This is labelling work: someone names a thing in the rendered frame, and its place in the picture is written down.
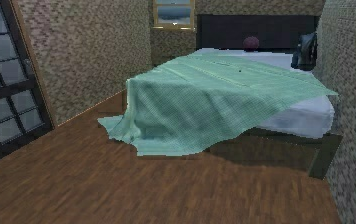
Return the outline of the dark wooden bed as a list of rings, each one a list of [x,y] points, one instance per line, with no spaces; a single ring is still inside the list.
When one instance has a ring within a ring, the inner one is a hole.
[[[341,142],[332,91],[311,74],[317,17],[201,15],[197,49],[127,82],[112,136],[139,155],[182,156],[240,134],[316,147],[323,178]]]

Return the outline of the mint green blanket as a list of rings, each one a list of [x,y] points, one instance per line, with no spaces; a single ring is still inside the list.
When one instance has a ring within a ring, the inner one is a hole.
[[[193,53],[126,82],[124,114],[104,117],[110,138],[140,156],[183,156],[254,128],[320,138],[332,126],[326,88],[311,73],[277,66],[276,54]]]

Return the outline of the dark framed glass door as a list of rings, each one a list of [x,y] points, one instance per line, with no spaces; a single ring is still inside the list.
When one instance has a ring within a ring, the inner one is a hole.
[[[0,0],[0,159],[53,129],[17,0]]]

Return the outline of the dark red ball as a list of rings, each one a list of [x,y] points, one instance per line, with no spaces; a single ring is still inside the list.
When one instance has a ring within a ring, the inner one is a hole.
[[[259,48],[259,39],[255,36],[250,36],[244,39],[243,49],[248,52],[256,51]]]

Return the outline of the wooden framed window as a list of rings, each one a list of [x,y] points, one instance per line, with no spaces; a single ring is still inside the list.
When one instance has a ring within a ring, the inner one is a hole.
[[[193,30],[195,0],[153,0],[156,29]]]

